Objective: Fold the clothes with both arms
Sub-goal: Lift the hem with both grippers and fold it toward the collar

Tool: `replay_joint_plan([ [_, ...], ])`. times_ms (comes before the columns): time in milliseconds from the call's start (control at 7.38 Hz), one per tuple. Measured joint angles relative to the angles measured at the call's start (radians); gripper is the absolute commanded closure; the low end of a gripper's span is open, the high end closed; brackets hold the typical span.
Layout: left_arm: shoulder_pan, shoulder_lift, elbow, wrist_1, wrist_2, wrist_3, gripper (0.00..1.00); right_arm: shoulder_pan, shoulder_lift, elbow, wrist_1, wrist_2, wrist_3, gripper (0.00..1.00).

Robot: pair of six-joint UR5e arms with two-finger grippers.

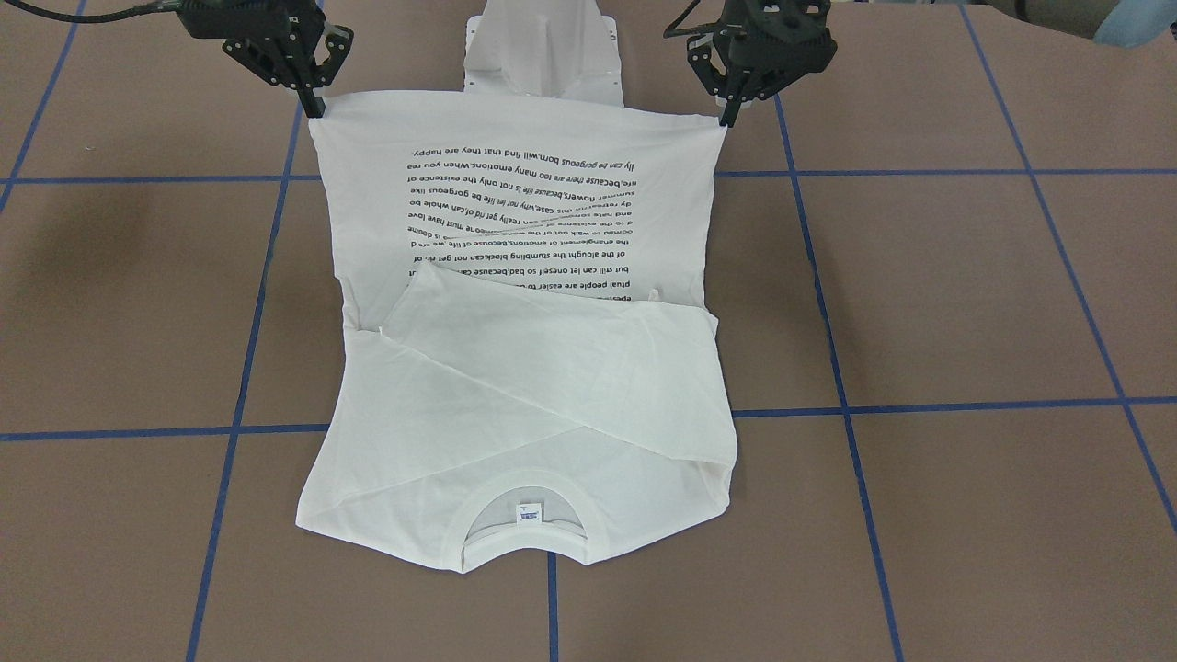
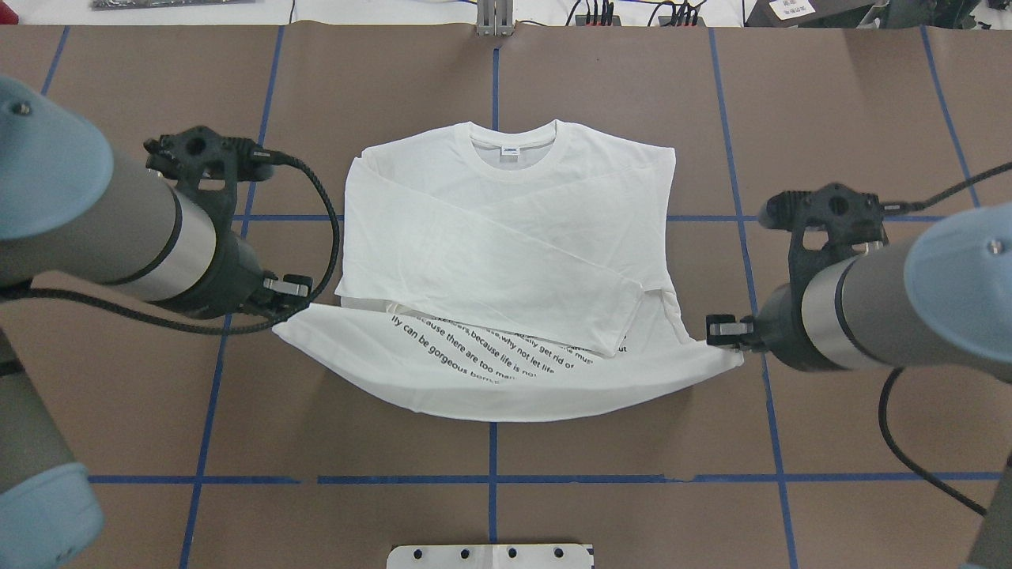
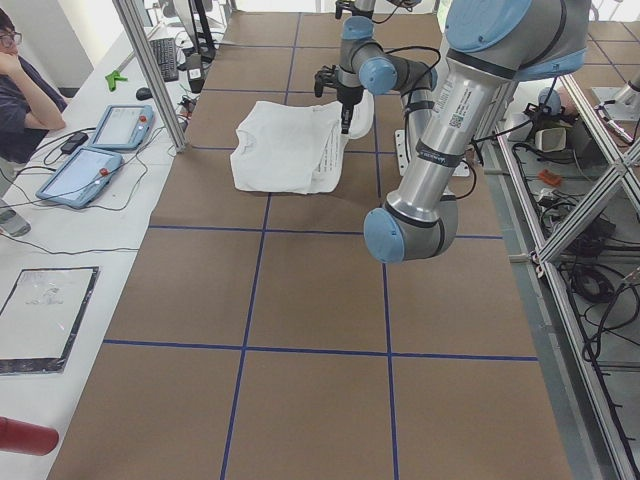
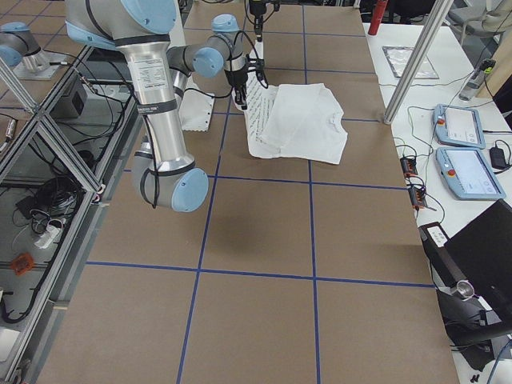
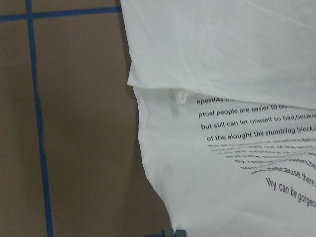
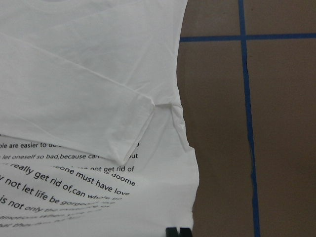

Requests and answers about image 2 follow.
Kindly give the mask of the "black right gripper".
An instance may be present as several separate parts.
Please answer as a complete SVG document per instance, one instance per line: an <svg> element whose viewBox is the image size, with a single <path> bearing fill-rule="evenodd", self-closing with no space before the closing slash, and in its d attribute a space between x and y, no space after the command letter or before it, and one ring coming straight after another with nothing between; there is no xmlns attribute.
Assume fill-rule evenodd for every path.
<svg viewBox="0 0 1012 569"><path fill-rule="evenodd" d="M759 310L756 318L732 314L706 316L706 345L730 350L760 350L794 370L823 371L823 356L806 334L791 284L781 284Z"/></svg>

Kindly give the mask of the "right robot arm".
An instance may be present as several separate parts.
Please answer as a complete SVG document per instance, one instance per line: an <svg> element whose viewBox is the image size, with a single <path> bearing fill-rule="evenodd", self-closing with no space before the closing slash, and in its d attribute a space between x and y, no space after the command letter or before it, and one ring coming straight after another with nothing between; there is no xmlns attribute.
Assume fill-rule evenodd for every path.
<svg viewBox="0 0 1012 569"><path fill-rule="evenodd" d="M969 498L929 473L890 432L901 372L958 365L1010 381L1010 205L943 217L892 244L876 205L812 199L788 212L771 199L760 220L791 233L789 281L754 315L706 317L706 342L768 352L799 371L889 368L878 403L886 446L923 480Z"/></svg>

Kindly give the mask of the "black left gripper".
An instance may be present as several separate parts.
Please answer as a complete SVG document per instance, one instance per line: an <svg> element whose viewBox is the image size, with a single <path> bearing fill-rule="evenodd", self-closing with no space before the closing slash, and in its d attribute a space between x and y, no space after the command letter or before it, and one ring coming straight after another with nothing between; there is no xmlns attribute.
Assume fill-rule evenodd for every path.
<svg viewBox="0 0 1012 569"><path fill-rule="evenodd" d="M313 289L308 275L265 273L249 244L236 233L216 237L216 248L206 272L178 296L178 313L197 320L209 320L236 312L257 289L263 287L271 298L292 303L307 299Z"/></svg>

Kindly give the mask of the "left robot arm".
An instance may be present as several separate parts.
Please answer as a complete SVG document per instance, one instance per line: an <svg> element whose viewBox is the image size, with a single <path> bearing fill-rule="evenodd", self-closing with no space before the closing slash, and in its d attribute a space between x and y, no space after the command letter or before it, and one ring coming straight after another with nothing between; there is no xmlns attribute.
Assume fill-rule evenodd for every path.
<svg viewBox="0 0 1012 569"><path fill-rule="evenodd" d="M251 139L195 126L145 142L138 163L92 123L2 79L2 302L65 300L185 333L268 329L321 292L264 270L231 229L239 183L276 165ZM231 313L264 322L227 330ZM10 339L2 339L2 566L57 568L104 527L74 457Z"/></svg>

